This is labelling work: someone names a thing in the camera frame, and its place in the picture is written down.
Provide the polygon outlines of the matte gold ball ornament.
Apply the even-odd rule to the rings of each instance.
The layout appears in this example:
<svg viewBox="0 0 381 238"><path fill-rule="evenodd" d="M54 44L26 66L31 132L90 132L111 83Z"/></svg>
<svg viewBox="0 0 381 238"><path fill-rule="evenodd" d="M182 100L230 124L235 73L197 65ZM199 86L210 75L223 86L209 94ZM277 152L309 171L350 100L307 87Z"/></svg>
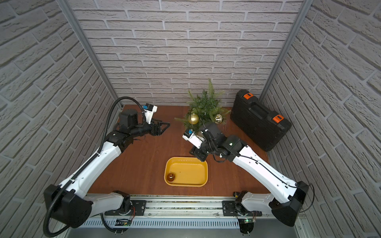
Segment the matte gold ball ornament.
<svg viewBox="0 0 381 238"><path fill-rule="evenodd" d="M188 122L191 125L197 125L199 123L199 116L195 113L191 113L188 118Z"/></svg>

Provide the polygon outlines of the shiny gold ball ornament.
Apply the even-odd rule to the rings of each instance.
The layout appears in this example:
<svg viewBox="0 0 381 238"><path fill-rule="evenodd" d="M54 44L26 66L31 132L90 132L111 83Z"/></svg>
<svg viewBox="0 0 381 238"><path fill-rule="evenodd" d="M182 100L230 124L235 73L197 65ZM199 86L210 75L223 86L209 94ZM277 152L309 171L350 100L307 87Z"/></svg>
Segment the shiny gold ball ornament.
<svg viewBox="0 0 381 238"><path fill-rule="evenodd" d="M221 124L221 123L223 123L223 121L224 121L224 118L223 118L223 116L221 115L221 114L216 114L215 116L214 116L214 122L216 123L216 124Z"/></svg>

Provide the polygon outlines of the shiny brown ball ornament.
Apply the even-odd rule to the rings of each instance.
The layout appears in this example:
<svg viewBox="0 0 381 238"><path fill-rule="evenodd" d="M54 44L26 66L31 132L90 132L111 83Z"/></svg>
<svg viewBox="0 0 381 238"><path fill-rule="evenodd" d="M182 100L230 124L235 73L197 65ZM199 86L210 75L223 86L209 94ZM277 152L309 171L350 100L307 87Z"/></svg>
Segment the shiny brown ball ornament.
<svg viewBox="0 0 381 238"><path fill-rule="evenodd" d="M167 180L168 182L173 182L173 181L175 180L175 178L176 178L176 175L175 175L174 173L169 173L169 174L167 174L167 176L166 176L166 180Z"/></svg>

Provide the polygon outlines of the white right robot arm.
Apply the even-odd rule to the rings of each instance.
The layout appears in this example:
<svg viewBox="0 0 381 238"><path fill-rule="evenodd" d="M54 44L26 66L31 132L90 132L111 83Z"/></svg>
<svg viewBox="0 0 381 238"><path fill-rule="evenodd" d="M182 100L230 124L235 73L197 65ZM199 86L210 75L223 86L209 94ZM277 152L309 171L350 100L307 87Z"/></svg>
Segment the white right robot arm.
<svg viewBox="0 0 381 238"><path fill-rule="evenodd" d="M218 156L241 167L266 187L269 194L265 195L242 191L236 199L239 213L272 213L281 223L289 227L295 225L309 185L287 178L258 156L246 142L235 135L226 137L214 123L203 126L201 136L192 129L186 130L183 139L193 145L190 154L202 162L208 155Z"/></svg>

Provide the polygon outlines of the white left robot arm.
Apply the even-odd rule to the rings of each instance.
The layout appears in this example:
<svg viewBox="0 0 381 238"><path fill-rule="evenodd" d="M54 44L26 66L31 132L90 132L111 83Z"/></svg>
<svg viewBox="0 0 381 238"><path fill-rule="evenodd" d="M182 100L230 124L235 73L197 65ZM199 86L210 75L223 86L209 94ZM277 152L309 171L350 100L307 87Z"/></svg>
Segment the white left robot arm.
<svg viewBox="0 0 381 238"><path fill-rule="evenodd" d="M44 219L44 233L48 237L59 235L50 232L49 221L55 219L65 228L78 228L92 216L114 211L128 215L133 211L130 195L121 191L109 194L88 195L88 191L103 171L119 157L134 139L150 134L161 135L164 122L153 118L157 106L146 104L143 115L146 121L138 122L134 109L121 112L114 130L106 135L101 151L96 151L78 170L59 185L50 185L44 191L47 214Z"/></svg>

